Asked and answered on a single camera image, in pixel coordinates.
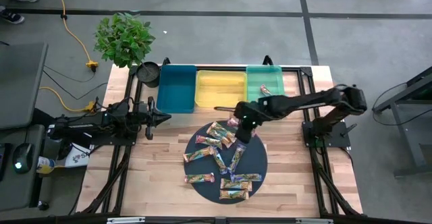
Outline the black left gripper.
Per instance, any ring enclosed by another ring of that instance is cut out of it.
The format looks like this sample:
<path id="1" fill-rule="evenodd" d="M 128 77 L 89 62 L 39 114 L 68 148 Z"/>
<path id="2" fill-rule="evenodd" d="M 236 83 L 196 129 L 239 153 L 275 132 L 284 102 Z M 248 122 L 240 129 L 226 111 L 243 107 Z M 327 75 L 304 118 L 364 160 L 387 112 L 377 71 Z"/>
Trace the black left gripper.
<path id="1" fill-rule="evenodd" d="M 137 104 L 136 115 L 138 116 L 139 125 L 145 125 L 145 136 L 147 140 L 153 139 L 152 128 L 154 125 L 160 125 L 161 123 L 171 119 L 171 115 L 162 113 L 160 111 L 154 111 L 155 100 L 152 96 L 147 98 L 147 102 L 139 102 Z"/>

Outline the grey desk top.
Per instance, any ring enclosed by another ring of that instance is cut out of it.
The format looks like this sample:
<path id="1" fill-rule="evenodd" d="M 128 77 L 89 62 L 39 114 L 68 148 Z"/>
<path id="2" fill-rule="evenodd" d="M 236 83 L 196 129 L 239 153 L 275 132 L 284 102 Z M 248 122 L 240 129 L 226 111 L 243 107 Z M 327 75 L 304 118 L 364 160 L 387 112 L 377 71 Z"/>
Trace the grey desk top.
<path id="1" fill-rule="evenodd" d="M 48 45 L 0 45 L 0 130 L 30 125 Z"/>
<path id="2" fill-rule="evenodd" d="M 42 125 L 13 130 L 0 131 L 0 145 L 7 147 L 5 151 L 5 162 L 3 173 L 0 174 L 0 212 L 13 209 L 27 208 L 34 206 L 37 202 L 34 193 L 37 184 L 36 167 L 38 158 L 43 147 L 45 128 Z M 15 171 L 14 151 L 21 144 L 31 145 L 28 153 L 29 171 L 18 173 Z"/>

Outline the white printed box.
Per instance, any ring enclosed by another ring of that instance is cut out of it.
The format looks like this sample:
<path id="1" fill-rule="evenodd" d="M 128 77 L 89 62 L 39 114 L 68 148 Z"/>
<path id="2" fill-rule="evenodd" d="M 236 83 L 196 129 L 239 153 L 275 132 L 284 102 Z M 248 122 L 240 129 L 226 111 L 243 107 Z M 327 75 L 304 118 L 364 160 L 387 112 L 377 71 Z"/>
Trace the white printed box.
<path id="1" fill-rule="evenodd" d="M 91 149 L 84 148 L 80 145 L 71 144 L 71 151 L 65 158 L 64 167 L 85 167 L 88 165 Z"/>

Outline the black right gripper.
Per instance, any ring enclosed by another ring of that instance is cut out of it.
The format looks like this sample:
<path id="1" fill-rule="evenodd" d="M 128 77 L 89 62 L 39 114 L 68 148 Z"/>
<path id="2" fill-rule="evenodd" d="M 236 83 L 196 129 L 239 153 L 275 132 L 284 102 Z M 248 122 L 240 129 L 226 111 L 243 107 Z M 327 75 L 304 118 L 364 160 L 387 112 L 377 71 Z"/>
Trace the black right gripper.
<path id="1" fill-rule="evenodd" d="M 241 101 L 236 105 L 235 117 L 239 119 L 239 128 L 236 132 L 236 139 L 248 144 L 254 135 L 254 129 L 263 122 L 270 121 L 266 112 L 267 103 L 264 98 L 258 101 Z"/>

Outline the yellow white bottle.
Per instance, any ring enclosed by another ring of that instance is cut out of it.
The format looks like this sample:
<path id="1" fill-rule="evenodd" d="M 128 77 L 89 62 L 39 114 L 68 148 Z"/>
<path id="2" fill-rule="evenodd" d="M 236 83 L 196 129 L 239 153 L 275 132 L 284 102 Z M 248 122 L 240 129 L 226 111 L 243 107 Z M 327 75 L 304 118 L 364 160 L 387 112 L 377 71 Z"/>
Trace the yellow white bottle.
<path id="1" fill-rule="evenodd" d="M 39 174 L 50 174 L 56 167 L 56 162 L 53 159 L 48 159 L 46 157 L 39 157 L 36 166 L 36 172 Z"/>

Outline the black computer mouse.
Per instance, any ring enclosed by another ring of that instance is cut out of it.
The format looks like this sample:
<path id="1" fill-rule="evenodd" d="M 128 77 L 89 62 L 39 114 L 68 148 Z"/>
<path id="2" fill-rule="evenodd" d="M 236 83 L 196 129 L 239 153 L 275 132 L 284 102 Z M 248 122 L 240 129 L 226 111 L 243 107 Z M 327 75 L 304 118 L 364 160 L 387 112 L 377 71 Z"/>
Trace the black computer mouse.
<path id="1" fill-rule="evenodd" d="M 32 168 L 33 145 L 23 143 L 16 147 L 13 152 L 13 168 L 18 174 L 28 173 Z"/>

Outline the grey metal stand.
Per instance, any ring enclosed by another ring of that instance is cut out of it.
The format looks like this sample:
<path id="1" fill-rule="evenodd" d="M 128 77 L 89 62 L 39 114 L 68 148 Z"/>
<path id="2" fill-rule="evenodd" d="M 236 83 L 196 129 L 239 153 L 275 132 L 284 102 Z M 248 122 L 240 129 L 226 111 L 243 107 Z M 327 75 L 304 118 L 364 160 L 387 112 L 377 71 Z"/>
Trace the grey metal stand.
<path id="1" fill-rule="evenodd" d="M 408 146 L 414 162 L 412 167 L 394 171 L 395 177 L 432 173 L 423 148 L 432 150 L 432 66 L 407 82 L 404 89 L 382 103 L 373 104 L 373 116 L 391 110 L 402 141 Z"/>

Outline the yellow plastic bin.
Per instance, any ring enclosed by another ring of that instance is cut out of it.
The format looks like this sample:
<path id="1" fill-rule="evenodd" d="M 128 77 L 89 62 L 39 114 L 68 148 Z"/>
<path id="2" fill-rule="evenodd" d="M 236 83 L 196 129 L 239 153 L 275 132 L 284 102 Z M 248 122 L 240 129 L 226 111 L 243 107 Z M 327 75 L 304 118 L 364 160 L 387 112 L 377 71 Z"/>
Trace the yellow plastic bin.
<path id="1" fill-rule="evenodd" d="M 200 70 L 196 73 L 195 103 L 198 107 L 235 107 L 246 99 L 245 72 Z"/>

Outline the round dark blue woven mat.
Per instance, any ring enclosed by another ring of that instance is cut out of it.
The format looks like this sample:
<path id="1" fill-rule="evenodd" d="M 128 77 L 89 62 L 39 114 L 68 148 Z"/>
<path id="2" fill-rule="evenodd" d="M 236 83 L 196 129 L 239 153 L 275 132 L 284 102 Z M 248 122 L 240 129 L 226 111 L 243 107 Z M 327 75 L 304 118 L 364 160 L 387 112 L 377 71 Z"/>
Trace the round dark blue woven mat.
<path id="1" fill-rule="evenodd" d="M 206 144 L 197 144 L 197 136 L 207 137 L 207 130 L 211 124 L 206 124 L 197 130 L 189 139 L 185 153 L 196 152 L 202 148 L 206 148 Z M 235 174 L 258 173 L 262 178 L 267 174 L 267 151 L 263 141 L 258 136 L 253 136 L 249 143 L 246 144 L 246 151 L 241 156 L 240 161 L 236 167 Z M 205 156 L 203 158 L 193 160 L 189 163 L 184 163 L 184 172 L 186 175 L 197 175 L 213 173 L 215 177 L 214 182 L 201 182 L 192 184 L 195 191 L 202 197 L 218 204 L 237 204 L 242 202 L 242 199 L 221 199 L 220 198 L 220 185 L 222 179 L 231 179 L 229 173 L 220 174 L 219 166 L 212 156 Z"/>

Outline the black plant pot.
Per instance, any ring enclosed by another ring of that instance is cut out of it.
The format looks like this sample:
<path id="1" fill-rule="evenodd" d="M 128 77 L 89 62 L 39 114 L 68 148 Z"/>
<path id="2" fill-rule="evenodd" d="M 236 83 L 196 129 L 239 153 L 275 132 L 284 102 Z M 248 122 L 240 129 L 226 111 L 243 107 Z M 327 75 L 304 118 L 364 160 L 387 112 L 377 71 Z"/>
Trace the black plant pot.
<path id="1" fill-rule="evenodd" d="M 160 81 L 160 67 L 152 61 L 146 61 L 138 67 L 136 76 L 149 88 L 156 88 Z"/>

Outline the green leafy plant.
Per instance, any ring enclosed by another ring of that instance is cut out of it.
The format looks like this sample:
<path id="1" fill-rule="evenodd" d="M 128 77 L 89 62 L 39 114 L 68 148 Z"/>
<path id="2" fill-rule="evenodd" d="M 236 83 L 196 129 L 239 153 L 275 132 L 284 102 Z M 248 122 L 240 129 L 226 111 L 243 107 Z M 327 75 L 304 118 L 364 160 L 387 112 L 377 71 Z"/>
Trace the green leafy plant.
<path id="1" fill-rule="evenodd" d="M 128 68 L 144 62 L 156 39 L 151 34 L 151 23 L 130 13 L 115 13 L 110 18 L 103 18 L 94 36 L 94 50 L 101 54 L 102 60 Z"/>

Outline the teal plastic bin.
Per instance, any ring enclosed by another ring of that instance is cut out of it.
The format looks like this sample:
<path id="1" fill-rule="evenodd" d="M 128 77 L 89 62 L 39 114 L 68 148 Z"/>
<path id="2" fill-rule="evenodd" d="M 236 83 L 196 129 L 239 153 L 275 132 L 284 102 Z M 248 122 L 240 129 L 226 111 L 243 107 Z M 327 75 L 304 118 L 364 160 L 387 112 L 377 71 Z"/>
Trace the teal plastic bin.
<path id="1" fill-rule="evenodd" d="M 247 75 L 247 101 L 257 101 L 264 97 L 260 86 L 264 84 L 272 95 L 284 95 L 284 81 L 281 67 L 278 65 L 249 65 Z"/>

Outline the blue plastic bin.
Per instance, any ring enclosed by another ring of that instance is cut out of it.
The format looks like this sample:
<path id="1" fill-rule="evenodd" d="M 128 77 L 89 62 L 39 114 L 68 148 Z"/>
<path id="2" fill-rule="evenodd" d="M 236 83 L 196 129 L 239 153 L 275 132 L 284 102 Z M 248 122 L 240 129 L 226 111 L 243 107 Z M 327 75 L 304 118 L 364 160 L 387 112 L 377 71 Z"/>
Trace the blue plastic bin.
<path id="1" fill-rule="evenodd" d="M 157 95 L 157 108 L 164 113 L 193 113 L 196 66 L 164 65 Z"/>

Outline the orange green granola bar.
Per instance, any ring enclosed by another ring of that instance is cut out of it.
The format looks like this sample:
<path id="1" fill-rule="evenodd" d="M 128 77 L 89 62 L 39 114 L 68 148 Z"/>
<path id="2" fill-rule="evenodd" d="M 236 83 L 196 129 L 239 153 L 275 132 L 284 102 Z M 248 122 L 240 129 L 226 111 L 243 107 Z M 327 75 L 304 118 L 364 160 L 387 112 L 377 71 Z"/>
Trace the orange green granola bar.
<path id="1" fill-rule="evenodd" d="M 247 190 L 252 191 L 251 181 L 231 181 L 229 179 L 221 179 L 220 184 L 221 189 L 237 189 L 237 190 Z"/>
<path id="2" fill-rule="evenodd" d="M 215 130 L 216 132 L 218 132 L 222 136 L 226 137 L 231 142 L 235 142 L 236 141 L 235 134 L 232 133 L 232 132 L 230 132 L 229 130 L 225 129 L 221 124 L 217 123 L 216 121 L 214 121 L 212 123 L 211 129 Z"/>
<path id="3" fill-rule="evenodd" d="M 226 136 L 224 136 L 222 133 L 220 133 L 219 131 L 215 130 L 214 128 L 209 128 L 207 130 L 207 134 L 214 137 L 217 140 L 220 140 L 221 143 L 226 147 L 229 148 L 233 142 L 227 138 Z"/>
<path id="4" fill-rule="evenodd" d="M 220 200 L 249 199 L 249 193 L 247 190 L 220 190 L 219 193 Z"/>
<path id="5" fill-rule="evenodd" d="M 214 147 L 208 146 L 206 148 L 200 149 L 200 150 L 195 151 L 195 152 L 185 153 L 185 154 L 183 154 L 183 158 L 184 158 L 184 161 L 186 163 L 189 163 L 191 161 L 194 161 L 194 160 L 197 160 L 197 159 L 209 156 L 209 155 L 213 155 L 213 154 L 215 154 Z"/>

